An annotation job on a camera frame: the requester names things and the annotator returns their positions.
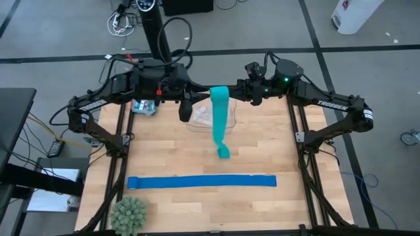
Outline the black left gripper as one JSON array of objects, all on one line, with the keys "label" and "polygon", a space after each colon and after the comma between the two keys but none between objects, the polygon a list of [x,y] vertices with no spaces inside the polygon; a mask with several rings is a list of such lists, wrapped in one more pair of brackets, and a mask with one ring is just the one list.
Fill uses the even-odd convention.
[{"label": "black left gripper", "polygon": [[182,122],[189,122],[195,103],[210,97],[209,94],[200,93],[209,89],[209,86],[195,83],[189,77],[170,78],[170,100],[180,100],[178,114]]}]

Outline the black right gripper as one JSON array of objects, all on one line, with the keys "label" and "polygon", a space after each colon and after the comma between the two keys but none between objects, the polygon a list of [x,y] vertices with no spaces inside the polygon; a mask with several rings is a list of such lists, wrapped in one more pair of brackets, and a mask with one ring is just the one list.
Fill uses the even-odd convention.
[{"label": "black right gripper", "polygon": [[249,102],[252,106],[259,106],[263,98],[268,98],[273,87],[268,80],[263,79],[263,67],[257,62],[245,65],[247,79],[238,79],[230,88],[230,97],[242,102]]}]

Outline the teal elastic bandage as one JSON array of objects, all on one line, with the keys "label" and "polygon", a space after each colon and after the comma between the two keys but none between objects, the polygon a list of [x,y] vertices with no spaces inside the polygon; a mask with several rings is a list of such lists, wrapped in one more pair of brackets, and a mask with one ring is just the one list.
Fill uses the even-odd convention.
[{"label": "teal elastic bandage", "polygon": [[226,86],[210,88],[213,141],[217,147],[217,154],[221,159],[228,159],[230,157],[230,150],[224,144],[224,135],[228,120],[229,95],[229,90]]}]

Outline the blue elastic bandage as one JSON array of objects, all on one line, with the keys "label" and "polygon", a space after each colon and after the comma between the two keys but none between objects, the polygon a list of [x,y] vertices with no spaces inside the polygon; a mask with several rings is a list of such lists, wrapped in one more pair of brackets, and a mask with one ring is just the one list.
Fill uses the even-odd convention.
[{"label": "blue elastic bandage", "polygon": [[137,177],[127,179],[127,189],[180,187],[264,186],[276,187],[274,175],[218,174],[197,176]]}]

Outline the clear plastic container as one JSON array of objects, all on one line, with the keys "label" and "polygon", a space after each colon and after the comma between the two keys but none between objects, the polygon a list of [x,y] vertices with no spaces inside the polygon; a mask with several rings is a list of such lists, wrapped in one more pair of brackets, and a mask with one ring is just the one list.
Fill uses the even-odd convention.
[{"label": "clear plastic container", "polygon": [[[210,98],[207,98],[205,100],[202,100],[196,104],[194,104],[192,107],[197,107],[199,105],[213,105]],[[236,100],[230,98],[228,101],[228,116],[227,116],[227,122],[226,122],[226,128],[225,128],[225,134],[230,134],[234,127],[236,126]],[[199,128],[194,127],[192,125],[188,124],[189,122],[185,123],[187,129],[191,132],[205,132],[205,133],[212,133],[212,128]]]}]

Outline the black tower fan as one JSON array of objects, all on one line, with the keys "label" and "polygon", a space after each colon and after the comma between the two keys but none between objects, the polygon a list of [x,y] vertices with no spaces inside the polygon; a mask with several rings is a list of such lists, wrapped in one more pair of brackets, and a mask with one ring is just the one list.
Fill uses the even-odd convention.
[{"label": "black tower fan", "polygon": [[135,0],[139,9],[140,19],[143,25],[145,36],[152,53],[152,57],[164,62],[170,62],[171,51],[163,28],[163,22],[159,11],[157,0]]}]

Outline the black box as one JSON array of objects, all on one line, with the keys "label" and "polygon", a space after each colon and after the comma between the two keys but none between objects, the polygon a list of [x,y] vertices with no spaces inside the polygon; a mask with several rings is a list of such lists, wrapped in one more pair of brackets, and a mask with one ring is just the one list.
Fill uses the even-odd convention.
[{"label": "black box", "polygon": [[161,0],[166,16],[211,12],[213,0]]}]

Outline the white power strip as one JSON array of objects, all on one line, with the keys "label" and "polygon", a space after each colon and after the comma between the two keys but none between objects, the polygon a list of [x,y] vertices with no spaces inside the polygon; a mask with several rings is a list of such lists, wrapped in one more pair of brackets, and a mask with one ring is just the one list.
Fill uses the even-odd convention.
[{"label": "white power strip", "polygon": [[108,32],[114,37],[126,37],[135,30],[134,22],[126,15],[113,12],[106,22]]}]

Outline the white trash bin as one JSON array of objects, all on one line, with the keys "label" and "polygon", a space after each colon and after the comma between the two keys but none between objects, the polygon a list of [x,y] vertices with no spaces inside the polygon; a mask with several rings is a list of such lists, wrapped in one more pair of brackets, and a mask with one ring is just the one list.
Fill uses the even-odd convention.
[{"label": "white trash bin", "polygon": [[331,21],[342,35],[353,35],[385,0],[339,0]]}]

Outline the green spiky ball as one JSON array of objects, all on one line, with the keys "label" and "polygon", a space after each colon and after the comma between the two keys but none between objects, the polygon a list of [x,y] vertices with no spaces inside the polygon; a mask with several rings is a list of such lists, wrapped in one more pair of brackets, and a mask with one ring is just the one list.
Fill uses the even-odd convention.
[{"label": "green spiky ball", "polygon": [[137,197],[125,196],[113,206],[110,218],[117,236],[137,236],[147,219],[147,205]]}]

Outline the black power adapter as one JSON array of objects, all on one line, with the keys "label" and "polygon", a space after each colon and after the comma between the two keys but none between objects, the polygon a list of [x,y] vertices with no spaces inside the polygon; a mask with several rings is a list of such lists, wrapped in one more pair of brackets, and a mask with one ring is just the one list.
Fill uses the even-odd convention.
[{"label": "black power adapter", "polygon": [[55,158],[59,157],[64,147],[64,142],[60,140],[55,140],[52,144],[50,149],[47,152],[48,158]]}]

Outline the grey caster wheel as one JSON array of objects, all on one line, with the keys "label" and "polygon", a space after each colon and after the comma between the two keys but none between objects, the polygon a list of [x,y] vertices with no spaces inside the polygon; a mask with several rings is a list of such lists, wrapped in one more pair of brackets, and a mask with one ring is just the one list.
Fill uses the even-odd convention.
[{"label": "grey caster wheel", "polygon": [[411,129],[407,132],[403,132],[400,135],[400,140],[406,146],[415,146],[420,144],[420,131]]}]

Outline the white box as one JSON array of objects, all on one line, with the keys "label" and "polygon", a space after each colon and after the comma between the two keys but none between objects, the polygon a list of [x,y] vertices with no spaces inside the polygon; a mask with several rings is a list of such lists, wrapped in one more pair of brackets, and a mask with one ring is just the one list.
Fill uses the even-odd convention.
[{"label": "white box", "polygon": [[[81,176],[81,171],[70,168],[46,168],[43,174],[52,174],[59,178],[67,178],[76,181]],[[55,193],[42,189],[36,189],[26,207],[29,212],[70,212],[76,208],[69,208],[67,200],[71,195]]]}]

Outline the black desk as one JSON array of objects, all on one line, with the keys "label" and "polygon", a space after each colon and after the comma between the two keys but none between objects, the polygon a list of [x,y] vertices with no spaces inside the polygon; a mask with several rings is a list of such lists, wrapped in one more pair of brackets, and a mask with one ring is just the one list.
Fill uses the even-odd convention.
[{"label": "black desk", "polygon": [[10,200],[22,199],[27,203],[34,189],[76,197],[83,192],[81,180],[61,178],[47,171],[39,161],[28,160],[33,170],[9,163],[35,94],[34,88],[0,88],[0,223]]}]

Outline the black overhead crossbar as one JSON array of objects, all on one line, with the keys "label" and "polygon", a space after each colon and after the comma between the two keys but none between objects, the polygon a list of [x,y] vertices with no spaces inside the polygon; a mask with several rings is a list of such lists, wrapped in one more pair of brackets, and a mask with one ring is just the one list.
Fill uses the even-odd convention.
[{"label": "black overhead crossbar", "polygon": [[174,233],[138,233],[136,236],[420,236],[420,231],[374,229],[361,227],[316,226],[307,229],[262,231],[197,231]]}]

